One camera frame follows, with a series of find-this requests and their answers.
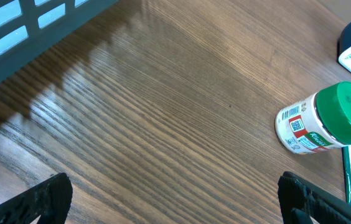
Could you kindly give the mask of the green lid jar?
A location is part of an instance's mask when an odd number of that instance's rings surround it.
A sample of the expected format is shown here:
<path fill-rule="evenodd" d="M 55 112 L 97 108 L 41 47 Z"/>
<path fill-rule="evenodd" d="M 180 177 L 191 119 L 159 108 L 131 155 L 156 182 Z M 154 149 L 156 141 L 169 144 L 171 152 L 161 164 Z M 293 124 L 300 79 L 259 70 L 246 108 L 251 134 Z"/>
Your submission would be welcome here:
<path fill-rule="evenodd" d="M 336 83 L 281 109 L 274 124 L 279 140 L 295 154 L 351 145 L 351 82 Z"/>

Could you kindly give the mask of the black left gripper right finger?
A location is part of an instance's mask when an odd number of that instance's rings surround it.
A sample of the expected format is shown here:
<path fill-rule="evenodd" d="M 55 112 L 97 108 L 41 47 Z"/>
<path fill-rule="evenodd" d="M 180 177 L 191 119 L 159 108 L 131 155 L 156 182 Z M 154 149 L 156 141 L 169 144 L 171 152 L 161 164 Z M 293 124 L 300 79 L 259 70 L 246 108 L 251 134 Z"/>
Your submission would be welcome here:
<path fill-rule="evenodd" d="M 284 224 L 351 223 L 351 205 L 290 171 L 278 180 L 278 198 Z"/>

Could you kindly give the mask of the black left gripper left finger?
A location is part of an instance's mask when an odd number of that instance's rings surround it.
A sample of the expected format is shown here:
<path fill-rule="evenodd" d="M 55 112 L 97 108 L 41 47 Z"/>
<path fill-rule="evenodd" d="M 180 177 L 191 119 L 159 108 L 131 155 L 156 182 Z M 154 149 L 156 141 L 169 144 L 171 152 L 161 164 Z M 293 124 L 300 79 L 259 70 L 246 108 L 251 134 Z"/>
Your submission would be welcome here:
<path fill-rule="evenodd" d="M 72 202 L 69 176 L 58 173 L 0 204 L 0 223 L 64 224 Z"/>

